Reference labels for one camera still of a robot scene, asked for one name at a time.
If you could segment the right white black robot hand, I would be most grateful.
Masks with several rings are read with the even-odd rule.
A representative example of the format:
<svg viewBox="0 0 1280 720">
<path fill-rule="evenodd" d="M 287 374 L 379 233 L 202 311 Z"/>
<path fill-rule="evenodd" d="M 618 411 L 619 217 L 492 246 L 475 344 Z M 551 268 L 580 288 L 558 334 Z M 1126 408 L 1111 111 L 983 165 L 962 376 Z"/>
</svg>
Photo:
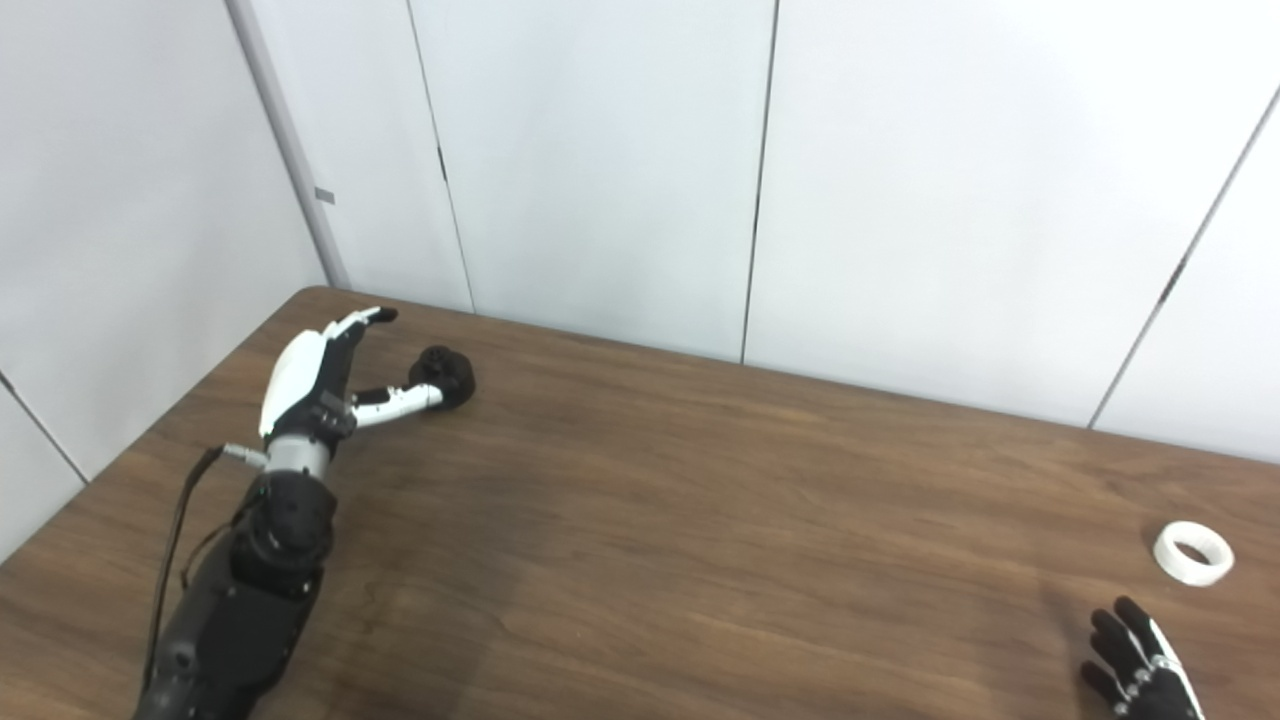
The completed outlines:
<svg viewBox="0 0 1280 720">
<path fill-rule="evenodd" d="M 1079 676 L 1115 719 L 1203 719 L 1188 673 L 1157 621 L 1133 598 L 1091 614 L 1094 657 Z"/>
</svg>

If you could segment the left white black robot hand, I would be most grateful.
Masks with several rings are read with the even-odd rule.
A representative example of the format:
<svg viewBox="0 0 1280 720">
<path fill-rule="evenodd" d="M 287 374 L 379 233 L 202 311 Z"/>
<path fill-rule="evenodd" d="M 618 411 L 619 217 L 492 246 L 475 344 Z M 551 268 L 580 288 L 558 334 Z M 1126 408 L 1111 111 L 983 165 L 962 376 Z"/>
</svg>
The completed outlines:
<svg viewBox="0 0 1280 720">
<path fill-rule="evenodd" d="M 461 386 L 454 380 L 349 391 L 351 368 L 367 328 L 397 316 L 393 307 L 375 306 L 321 331 L 300 332 L 282 351 L 268 383 L 259 421 L 264 445 L 297 436 L 334 448 L 356 430 L 456 401 Z"/>
</svg>

